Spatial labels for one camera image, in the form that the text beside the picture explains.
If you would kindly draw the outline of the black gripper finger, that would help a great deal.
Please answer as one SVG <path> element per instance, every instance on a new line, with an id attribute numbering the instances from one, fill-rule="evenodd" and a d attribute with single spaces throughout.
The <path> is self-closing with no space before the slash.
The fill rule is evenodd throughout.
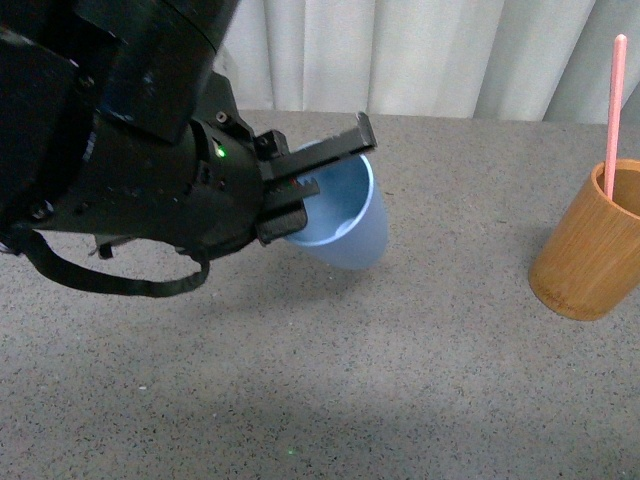
<path id="1" fill-rule="evenodd" d="M 261 244 L 301 231 L 308 223 L 304 200 L 320 193 L 315 179 L 295 178 L 276 182 L 264 195 L 263 208 L 256 220 L 256 235 Z"/>
<path id="2" fill-rule="evenodd" d="M 291 152 L 286 136 L 270 130 L 259 136 L 259 170 L 264 181 L 297 177 L 377 147 L 370 119 L 356 114 L 356 126 Z"/>

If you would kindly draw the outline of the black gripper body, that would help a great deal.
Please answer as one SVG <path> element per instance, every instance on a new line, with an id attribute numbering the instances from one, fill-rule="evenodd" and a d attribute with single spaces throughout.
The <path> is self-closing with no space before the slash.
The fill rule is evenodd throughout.
<path id="1" fill-rule="evenodd" d="M 214 74 L 174 143 L 95 115 L 70 183 L 34 225 L 218 258 L 258 240 L 256 220 L 272 184 L 259 170 L 259 137 L 240 118 L 230 82 Z"/>

